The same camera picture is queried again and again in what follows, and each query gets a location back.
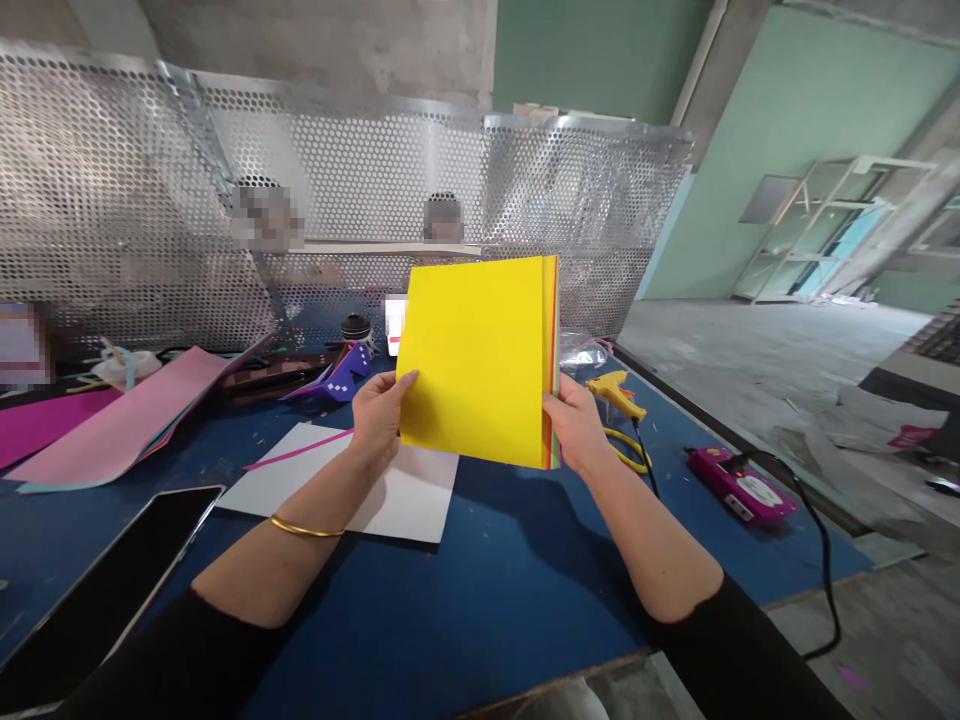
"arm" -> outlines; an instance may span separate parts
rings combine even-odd
[[[662,646],[707,717],[849,715],[769,618],[613,453],[590,392],[544,395],[567,464],[590,489]]]
[[[372,377],[353,401],[350,446],[277,510],[297,527],[338,532],[399,448],[400,402],[416,380]],[[283,643],[280,628],[337,546],[264,521],[196,577],[61,706],[60,717],[151,716],[208,708],[235,715]]]

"gold bangle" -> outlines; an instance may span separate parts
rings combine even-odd
[[[309,535],[310,537],[339,537],[340,535],[343,535],[347,531],[347,529],[344,528],[340,532],[336,532],[336,533],[322,533],[322,532],[317,532],[316,530],[307,530],[306,528],[298,528],[296,525],[285,523],[276,515],[270,516],[270,522],[272,522],[281,530],[286,530],[288,533],[292,533],[294,535]]]

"yellow paper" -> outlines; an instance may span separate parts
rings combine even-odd
[[[560,391],[559,302],[557,286],[557,258],[543,258],[543,391],[557,395]],[[540,467],[554,470],[560,467],[560,442],[553,431],[550,416],[544,413],[541,431]]]
[[[545,465],[545,262],[523,258],[414,268],[397,373],[407,445],[511,465]]]

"metal mesh panel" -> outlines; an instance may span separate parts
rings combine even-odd
[[[176,98],[144,61],[0,46],[0,297],[64,354],[244,344],[273,320]]]
[[[416,242],[453,193],[482,259],[560,255],[561,322],[614,336],[687,171],[671,128],[358,101],[166,63],[0,44],[0,299],[49,303],[67,354],[315,343],[381,330],[414,264],[475,258],[237,250],[225,198],[289,188],[312,242]]]
[[[234,178],[290,188],[319,241],[419,242],[424,201],[452,192],[481,239],[483,115],[445,103],[351,101],[320,89],[196,73]]]

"smartphone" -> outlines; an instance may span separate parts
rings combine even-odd
[[[0,668],[0,720],[52,712],[120,647],[225,489],[147,503]]]

